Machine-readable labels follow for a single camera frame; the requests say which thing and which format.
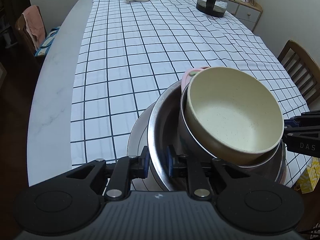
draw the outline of floor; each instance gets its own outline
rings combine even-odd
[[[19,45],[0,50],[0,62],[7,70],[0,88],[0,238],[13,239],[20,232],[12,216],[13,200],[28,187],[28,119],[39,73]],[[303,194],[302,198],[305,213],[298,231],[311,228],[320,219],[320,183],[314,192]]]

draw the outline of cream bowl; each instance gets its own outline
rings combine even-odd
[[[185,115],[207,150],[238,165],[272,151],[284,130],[271,92],[254,77],[227,67],[207,68],[192,78]]]

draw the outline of pink cloth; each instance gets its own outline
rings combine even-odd
[[[33,44],[38,49],[45,39],[44,25],[36,5],[32,5],[22,13],[26,21],[26,29]]]

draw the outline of checkered tablecloth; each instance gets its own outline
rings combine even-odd
[[[71,111],[74,167],[96,158],[126,156],[141,113],[193,67],[226,66],[261,81],[284,118],[308,111],[276,57],[228,12],[214,18],[196,0],[94,0],[76,67]],[[287,152],[292,184],[310,157]]]

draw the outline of yellow bag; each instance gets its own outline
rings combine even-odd
[[[312,157],[311,166],[307,165],[305,171],[301,174],[298,182],[302,194],[312,192],[320,178],[320,164],[316,157]]]

